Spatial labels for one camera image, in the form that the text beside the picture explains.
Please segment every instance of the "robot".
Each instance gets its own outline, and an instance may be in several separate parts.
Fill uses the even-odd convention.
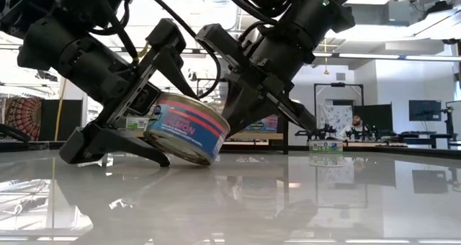
[[[97,161],[108,152],[126,151],[168,166],[160,150],[118,131],[115,123],[127,113],[148,112],[161,93],[148,83],[157,70],[189,97],[208,95],[220,78],[215,53],[231,68],[226,76],[229,93],[223,110],[231,126],[230,135],[273,114],[282,114],[306,130],[315,129],[314,116],[290,100],[287,93],[294,87],[292,79],[300,68],[314,61],[313,50],[325,34],[354,26],[351,9],[342,6],[347,0],[232,0],[260,20],[238,40],[218,24],[206,25],[196,34],[162,0],[155,1],[217,62],[217,81],[201,97],[182,76],[180,54],[186,43],[170,19],[162,19],[147,35],[151,49],[139,58],[124,30],[131,0],[0,0],[0,30],[24,40],[18,66],[42,71],[53,67],[104,106],[95,121],[76,129],[61,148],[64,161],[80,164]],[[121,4],[125,15],[119,21],[115,10]],[[256,29],[262,37],[254,43],[246,40]],[[128,63],[92,34],[117,34],[133,61]]]

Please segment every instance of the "reflective table surface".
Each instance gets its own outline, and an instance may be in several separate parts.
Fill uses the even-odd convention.
[[[223,154],[169,169],[0,153],[2,244],[461,244],[461,162]]]

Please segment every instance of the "tin can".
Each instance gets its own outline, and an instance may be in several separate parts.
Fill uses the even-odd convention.
[[[228,122],[200,101],[162,93],[144,132],[150,144],[202,166],[211,165],[229,133]]]

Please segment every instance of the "man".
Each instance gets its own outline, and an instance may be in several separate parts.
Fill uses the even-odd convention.
[[[362,119],[361,119],[361,117],[359,115],[354,115],[354,117],[352,118],[352,124],[346,126],[339,133],[338,139],[340,139],[340,140],[346,140],[346,139],[349,140],[349,137],[347,137],[346,133],[352,131],[352,128],[354,128],[356,131],[358,131],[360,133],[363,131],[363,129],[364,129],[363,121],[362,121]]]

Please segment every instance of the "blue can label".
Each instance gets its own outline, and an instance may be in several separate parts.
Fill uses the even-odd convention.
[[[211,116],[180,102],[164,100],[154,108],[147,130],[169,133],[196,146],[214,159],[224,144],[228,129]]]

